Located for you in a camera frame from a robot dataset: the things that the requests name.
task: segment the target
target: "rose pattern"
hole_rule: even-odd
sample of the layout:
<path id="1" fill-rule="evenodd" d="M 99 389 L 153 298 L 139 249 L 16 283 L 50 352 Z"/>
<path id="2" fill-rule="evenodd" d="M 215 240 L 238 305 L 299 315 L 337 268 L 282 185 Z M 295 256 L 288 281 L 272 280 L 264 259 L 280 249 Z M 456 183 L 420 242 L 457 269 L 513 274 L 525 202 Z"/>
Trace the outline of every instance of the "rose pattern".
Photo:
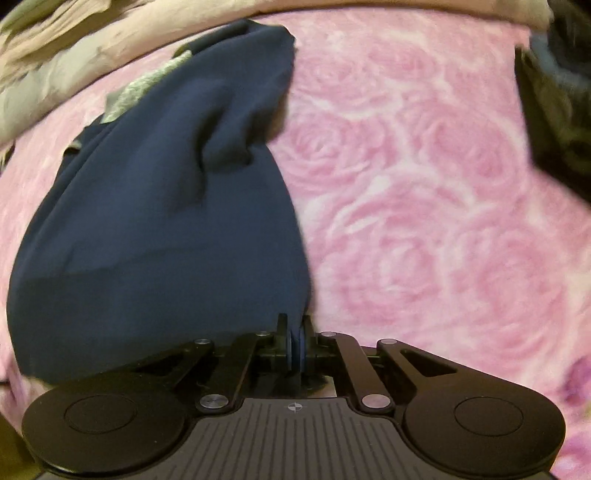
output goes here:
<path id="1" fill-rule="evenodd" d="M 549 396 L 567 421 L 553 472 L 591 478 L 591 215 L 532 167 L 514 84 L 526 28 L 383 7 L 258 18 L 296 36 L 271 149 L 293 198 L 318 330 L 398 337 Z M 0 410 L 18 428 L 42 389 L 6 331 L 12 262 L 61 154 L 105 95 L 170 58 L 98 80 L 17 141 L 0 177 Z"/>
<path id="2" fill-rule="evenodd" d="M 522 122 L 517 84 L 512 76 L 462 69 L 454 64 L 446 65 L 444 76 L 456 98 L 469 101 L 474 108 L 513 119 L 515 123 Z"/>
<path id="3" fill-rule="evenodd" d="M 309 106 L 294 110 L 284 135 L 269 145 L 292 194 L 346 187 L 367 169 L 386 169 L 398 160 L 389 124 L 378 116 L 347 119 Z"/>
<path id="4" fill-rule="evenodd" d="M 428 80 L 439 70 L 435 58 L 410 41 L 373 40 L 368 42 L 366 54 L 381 73 L 393 80 Z"/>
<path id="5" fill-rule="evenodd" d="M 336 49 L 302 49 L 300 60 L 295 64 L 292 83 L 296 94 L 323 99 L 342 110 L 377 107 L 389 99 L 372 65 L 349 62 Z"/>
<path id="6" fill-rule="evenodd" d="M 540 232 L 514 211 L 483 212 L 458 226 L 445 259 L 457 314 L 470 319 L 452 328 L 457 349 L 482 370 L 535 375 L 519 359 L 556 353 L 566 338 L 566 279 Z"/>
<path id="7" fill-rule="evenodd" d="M 525 184 L 525 158 L 490 115 L 443 101 L 409 103 L 398 114 L 414 155 L 482 200 L 514 200 Z"/>

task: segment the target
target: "dark blue fabric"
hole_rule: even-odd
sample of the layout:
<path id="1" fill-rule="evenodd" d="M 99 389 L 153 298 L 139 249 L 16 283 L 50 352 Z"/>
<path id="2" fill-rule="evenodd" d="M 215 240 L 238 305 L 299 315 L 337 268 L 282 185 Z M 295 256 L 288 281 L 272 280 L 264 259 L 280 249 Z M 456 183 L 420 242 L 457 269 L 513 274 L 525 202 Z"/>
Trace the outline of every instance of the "dark blue fabric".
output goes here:
<path id="1" fill-rule="evenodd" d="M 298 331 L 309 272 L 265 145 L 294 39 L 246 20 L 212 35 L 64 155 L 11 277 L 25 375 L 57 383 L 194 338 L 227 343 L 282 312 Z"/>

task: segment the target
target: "black object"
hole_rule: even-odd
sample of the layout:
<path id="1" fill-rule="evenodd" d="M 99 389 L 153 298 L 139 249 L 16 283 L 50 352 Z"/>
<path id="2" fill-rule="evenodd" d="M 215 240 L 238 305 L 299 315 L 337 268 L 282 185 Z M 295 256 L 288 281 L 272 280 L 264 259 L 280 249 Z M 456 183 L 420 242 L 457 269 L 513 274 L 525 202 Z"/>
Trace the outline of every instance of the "black object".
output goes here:
<path id="1" fill-rule="evenodd" d="M 49 391 L 22 423 L 40 480 L 553 478 L 565 424 L 539 393 L 393 339 L 302 331 L 297 372 L 280 316 Z M 321 378 L 332 398 L 312 398 Z"/>
<path id="2" fill-rule="evenodd" d="M 591 167 L 575 169 L 567 161 L 569 156 L 577 158 L 579 164 L 591 165 L 591 112 L 589 111 L 590 93 L 586 90 L 568 89 L 566 86 L 555 87 L 540 94 L 535 92 L 533 78 L 528 72 L 542 75 L 533 66 L 530 57 L 517 47 L 515 49 L 515 78 L 519 98 L 525 118 L 525 126 L 530 143 L 531 157 L 534 164 L 556 180 L 560 181 L 583 200 L 591 204 Z M 564 102 L 558 95 L 566 95 L 573 114 L 570 124 L 560 125 L 564 131 L 571 131 L 580 136 L 577 141 L 561 142 L 558 132 L 548 120 L 550 115 L 557 116 L 564 110 Z M 554 123 L 561 123 L 560 118 Z"/>
<path id="3" fill-rule="evenodd" d="M 554 20 L 548 46 L 558 64 L 591 78 L 591 14 L 588 0 L 551 0 Z"/>
<path id="4" fill-rule="evenodd" d="M 197 335 L 230 343 L 272 330 L 277 312 L 299 328 L 310 276 L 265 144 L 293 44 L 250 20 L 200 37 L 136 106 L 66 151 L 10 279 L 24 375 L 59 384 Z"/>

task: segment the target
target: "pink blanket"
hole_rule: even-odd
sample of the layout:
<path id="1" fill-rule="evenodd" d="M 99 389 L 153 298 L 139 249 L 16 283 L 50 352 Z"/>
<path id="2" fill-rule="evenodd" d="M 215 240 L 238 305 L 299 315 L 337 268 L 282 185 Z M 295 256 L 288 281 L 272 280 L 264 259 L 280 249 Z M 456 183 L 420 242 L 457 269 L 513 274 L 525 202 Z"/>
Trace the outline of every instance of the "pink blanket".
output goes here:
<path id="1" fill-rule="evenodd" d="M 262 21 L 297 37 L 271 149 L 306 243 L 317 328 L 366 345 L 395 337 L 542 392 L 568 424 L 554 473 L 589 480 L 591 212 L 531 167 L 513 73 L 514 44 L 529 32 L 382 8 Z M 55 110 L 18 140 L 0 177 L 0 361 L 17 387 L 0 405 L 17 427 L 39 392 L 18 380 L 5 327 L 20 240 L 105 95 L 174 48 Z"/>

